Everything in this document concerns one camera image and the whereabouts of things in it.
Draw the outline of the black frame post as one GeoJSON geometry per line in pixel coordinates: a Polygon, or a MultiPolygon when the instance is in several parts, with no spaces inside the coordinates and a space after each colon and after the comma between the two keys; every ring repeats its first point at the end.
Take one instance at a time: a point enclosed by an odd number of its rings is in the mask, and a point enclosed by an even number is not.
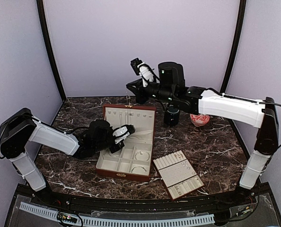
{"type": "Polygon", "coordinates": [[[49,31],[48,31],[48,25],[47,25],[46,16],[45,16],[44,1],[37,0],[36,4],[37,4],[37,11],[38,11],[39,21],[40,21],[40,25],[41,25],[41,30],[42,30],[42,36],[44,39],[44,44],[45,44],[48,60],[50,63],[50,67],[51,67],[51,70],[53,73],[53,78],[56,83],[61,100],[62,100],[62,102],[64,102],[67,99],[67,97],[65,95],[65,91],[64,91],[64,88],[63,88],[63,85],[61,82],[61,77],[59,75],[55,56],[53,53],[53,48],[52,48],[49,31]]]}
{"type": "Polygon", "coordinates": [[[241,37],[241,33],[242,33],[244,16],[245,16],[245,12],[246,12],[246,2],[247,2],[247,0],[239,1],[236,28],[235,28],[235,32],[234,32],[234,37],[233,37],[233,41],[232,41],[230,55],[228,58],[227,67],[226,67],[224,78],[223,78],[223,81],[222,81],[222,84],[220,87],[221,93],[226,92],[226,90],[228,88],[230,76],[231,76],[231,73],[233,70],[233,66],[234,66],[234,62],[236,59],[237,50],[238,50],[238,46],[239,46],[239,41],[240,41],[240,37],[241,37]]]}

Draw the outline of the red jewelry box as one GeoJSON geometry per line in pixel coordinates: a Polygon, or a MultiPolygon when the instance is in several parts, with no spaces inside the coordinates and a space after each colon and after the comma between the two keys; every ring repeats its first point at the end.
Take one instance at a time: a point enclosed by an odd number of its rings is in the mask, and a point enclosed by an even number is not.
{"type": "Polygon", "coordinates": [[[115,129],[125,124],[135,127],[135,133],[124,141],[124,147],[111,154],[100,152],[96,171],[101,176],[147,182],[155,135],[156,107],[103,105],[104,119],[115,129]]]}

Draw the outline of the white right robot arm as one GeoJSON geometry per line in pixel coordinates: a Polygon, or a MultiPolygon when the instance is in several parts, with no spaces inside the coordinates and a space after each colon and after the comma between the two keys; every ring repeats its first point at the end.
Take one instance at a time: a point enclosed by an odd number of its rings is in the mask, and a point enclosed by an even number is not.
{"type": "Polygon", "coordinates": [[[209,115],[243,122],[258,129],[253,152],[240,177],[239,188],[231,193],[231,202],[241,205],[249,197],[257,178],[265,169],[279,144],[277,103],[270,97],[265,100],[247,99],[219,93],[212,88],[186,87],[138,79],[126,85],[138,104],[149,99],[168,103],[174,108],[195,115],[209,115]]]}

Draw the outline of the left black frame post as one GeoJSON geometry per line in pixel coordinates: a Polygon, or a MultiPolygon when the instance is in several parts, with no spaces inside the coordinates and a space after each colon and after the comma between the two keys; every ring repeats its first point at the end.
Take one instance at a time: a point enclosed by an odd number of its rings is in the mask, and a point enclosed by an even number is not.
{"type": "Polygon", "coordinates": [[[44,44],[45,44],[48,60],[50,63],[50,67],[51,67],[51,70],[53,73],[53,78],[56,83],[61,100],[62,100],[62,102],[64,102],[67,99],[67,97],[65,95],[65,91],[64,91],[64,88],[63,88],[63,85],[61,82],[61,77],[59,75],[55,56],[53,53],[53,48],[52,48],[49,31],[48,31],[48,25],[47,25],[46,16],[45,16],[44,1],[37,0],[36,4],[37,4],[37,11],[38,11],[39,21],[40,21],[40,25],[41,25],[41,30],[42,30],[42,36],[44,39],[44,44]]]}

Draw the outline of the red jewelry tray insert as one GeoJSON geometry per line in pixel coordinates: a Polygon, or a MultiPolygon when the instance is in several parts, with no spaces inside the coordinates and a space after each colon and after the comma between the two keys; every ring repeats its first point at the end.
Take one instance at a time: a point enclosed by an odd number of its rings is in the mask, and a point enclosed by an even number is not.
{"type": "Polygon", "coordinates": [[[197,172],[183,151],[153,160],[166,191],[171,200],[178,200],[204,186],[197,172]]]}

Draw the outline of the red white patterned bowl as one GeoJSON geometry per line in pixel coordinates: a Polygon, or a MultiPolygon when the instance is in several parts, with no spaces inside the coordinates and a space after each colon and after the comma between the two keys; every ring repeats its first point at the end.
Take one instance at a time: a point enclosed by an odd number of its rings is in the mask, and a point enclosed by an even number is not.
{"type": "Polygon", "coordinates": [[[196,127],[201,127],[206,125],[210,121],[210,117],[205,114],[195,115],[190,114],[191,122],[196,127]]]}

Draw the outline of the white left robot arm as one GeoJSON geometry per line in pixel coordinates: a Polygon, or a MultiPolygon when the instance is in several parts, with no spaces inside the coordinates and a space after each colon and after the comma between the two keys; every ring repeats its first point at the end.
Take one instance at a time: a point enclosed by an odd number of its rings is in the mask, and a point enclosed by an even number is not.
{"type": "Polygon", "coordinates": [[[27,181],[37,198],[45,206],[52,206],[56,196],[26,151],[28,142],[35,142],[63,152],[77,159],[85,159],[108,149],[115,153],[124,147],[124,141],[135,132],[132,125],[113,128],[106,120],[95,120],[88,127],[75,130],[58,130],[22,108],[0,125],[0,159],[8,159],[27,181]]]}

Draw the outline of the dark green mug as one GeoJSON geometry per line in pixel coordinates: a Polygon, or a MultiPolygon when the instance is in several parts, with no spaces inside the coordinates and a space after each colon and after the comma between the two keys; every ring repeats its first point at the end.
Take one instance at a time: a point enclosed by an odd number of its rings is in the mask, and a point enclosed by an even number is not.
{"type": "Polygon", "coordinates": [[[180,110],[174,106],[169,106],[164,113],[164,124],[176,126],[179,123],[180,110]]]}

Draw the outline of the right black frame post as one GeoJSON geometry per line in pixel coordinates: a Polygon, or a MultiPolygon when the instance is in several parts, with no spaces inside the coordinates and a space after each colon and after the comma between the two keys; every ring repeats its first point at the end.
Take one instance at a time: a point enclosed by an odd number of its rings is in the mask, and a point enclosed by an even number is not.
{"type": "Polygon", "coordinates": [[[235,28],[235,32],[234,32],[234,37],[233,37],[233,41],[232,41],[230,55],[228,58],[227,67],[226,67],[224,78],[223,78],[223,81],[222,81],[222,84],[220,87],[221,93],[226,92],[226,90],[228,88],[230,76],[231,76],[231,73],[233,70],[233,66],[234,66],[234,62],[236,59],[237,50],[238,50],[238,46],[239,46],[239,41],[240,41],[240,37],[241,37],[241,33],[242,33],[244,16],[245,16],[245,12],[246,12],[246,2],[247,2],[247,0],[239,1],[236,28],[235,28]]]}

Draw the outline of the black front table rail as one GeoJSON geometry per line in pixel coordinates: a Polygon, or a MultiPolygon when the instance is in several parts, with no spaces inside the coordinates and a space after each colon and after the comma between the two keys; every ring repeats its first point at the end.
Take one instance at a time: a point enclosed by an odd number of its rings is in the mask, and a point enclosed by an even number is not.
{"type": "Polygon", "coordinates": [[[233,202],[234,191],[215,194],[204,193],[198,189],[189,195],[175,201],[171,200],[161,181],[157,183],[142,182],[128,185],[126,183],[114,184],[110,181],[99,183],[81,191],[61,185],[60,182],[51,183],[55,188],[51,191],[54,199],[53,205],[63,210],[82,211],[89,213],[93,210],[123,211],[123,212],[170,212],[180,210],[195,210],[196,212],[223,213],[237,205],[262,202],[266,196],[270,197],[271,205],[275,200],[268,183],[254,187],[253,196],[243,201],[233,202]]]}

